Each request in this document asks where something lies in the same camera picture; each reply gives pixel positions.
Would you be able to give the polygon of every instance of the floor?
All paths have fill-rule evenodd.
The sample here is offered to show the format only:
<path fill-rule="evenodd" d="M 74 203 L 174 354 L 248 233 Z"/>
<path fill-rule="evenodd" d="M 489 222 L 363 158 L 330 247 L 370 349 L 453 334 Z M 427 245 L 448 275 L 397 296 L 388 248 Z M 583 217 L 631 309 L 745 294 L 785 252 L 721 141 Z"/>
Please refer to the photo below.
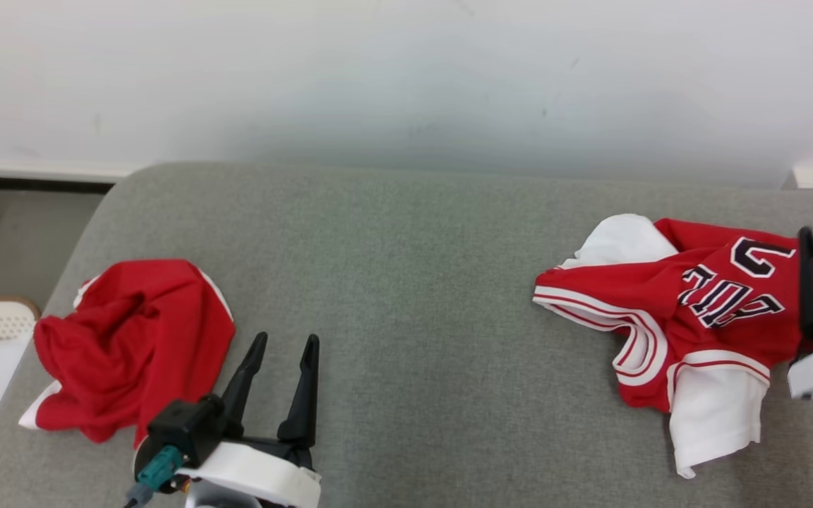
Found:
<path fill-rule="evenodd" d="M 102 196 L 0 190 L 0 296 L 42 310 Z"/>

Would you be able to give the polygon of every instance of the white wall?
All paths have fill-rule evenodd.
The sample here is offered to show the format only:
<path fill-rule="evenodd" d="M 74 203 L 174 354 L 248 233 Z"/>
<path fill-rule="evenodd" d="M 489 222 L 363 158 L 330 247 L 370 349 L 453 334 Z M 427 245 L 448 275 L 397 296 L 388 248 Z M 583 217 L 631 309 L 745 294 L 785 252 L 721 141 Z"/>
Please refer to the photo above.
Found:
<path fill-rule="evenodd" d="M 0 0 L 0 165 L 254 159 L 775 187 L 813 0 Z"/>

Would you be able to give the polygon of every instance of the sofa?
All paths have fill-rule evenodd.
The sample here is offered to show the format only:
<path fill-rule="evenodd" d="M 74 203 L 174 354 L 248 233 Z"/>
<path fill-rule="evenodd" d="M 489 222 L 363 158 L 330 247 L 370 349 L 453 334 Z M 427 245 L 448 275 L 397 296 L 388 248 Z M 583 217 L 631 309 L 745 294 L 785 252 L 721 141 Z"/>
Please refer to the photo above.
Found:
<path fill-rule="evenodd" d="M 266 164 L 176 163 L 104 197 L 45 308 L 110 264 L 186 258 L 236 319 L 223 389 L 268 331 L 246 434 L 274 436 L 322 339 L 322 505 L 813 506 L 813 401 L 778 366 L 761 443 L 675 472 L 668 415 L 626 406 L 620 338 L 531 302 L 538 273 L 634 212 L 794 236 L 813 192 Z M 115 508 L 133 429 L 104 444 L 17 421 L 49 383 L 30 347 L 0 404 L 0 508 Z M 152 507 L 183 506 L 156 495 Z"/>

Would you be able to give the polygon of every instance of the crumpled red shirt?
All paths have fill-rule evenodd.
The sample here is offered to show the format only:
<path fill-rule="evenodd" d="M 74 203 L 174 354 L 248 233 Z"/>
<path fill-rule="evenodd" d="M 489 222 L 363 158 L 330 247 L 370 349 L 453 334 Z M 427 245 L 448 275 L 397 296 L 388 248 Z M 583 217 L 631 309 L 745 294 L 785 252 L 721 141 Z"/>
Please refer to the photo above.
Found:
<path fill-rule="evenodd" d="M 210 392 L 231 338 L 230 311 L 186 260 L 122 261 L 80 290 L 76 311 L 36 324 L 42 366 L 61 383 L 38 408 L 43 430 L 80 428 L 101 443 L 146 425 L 174 399 Z"/>

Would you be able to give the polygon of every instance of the teal connector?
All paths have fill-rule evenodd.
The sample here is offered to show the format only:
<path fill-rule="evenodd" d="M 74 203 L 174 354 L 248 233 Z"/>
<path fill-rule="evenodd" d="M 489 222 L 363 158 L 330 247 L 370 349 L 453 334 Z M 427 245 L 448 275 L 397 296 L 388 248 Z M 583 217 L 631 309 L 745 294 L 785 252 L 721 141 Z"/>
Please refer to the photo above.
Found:
<path fill-rule="evenodd" d="M 142 507 L 152 499 L 163 483 L 171 480 L 174 473 L 183 466 L 183 454 L 176 447 L 162 448 L 140 471 L 138 482 L 127 491 L 125 508 Z"/>
<path fill-rule="evenodd" d="M 176 447 L 169 446 L 162 448 L 156 456 L 149 460 L 146 467 L 140 471 L 136 480 L 144 483 L 152 491 L 157 491 L 162 483 L 171 480 L 174 472 L 183 466 L 183 454 Z"/>

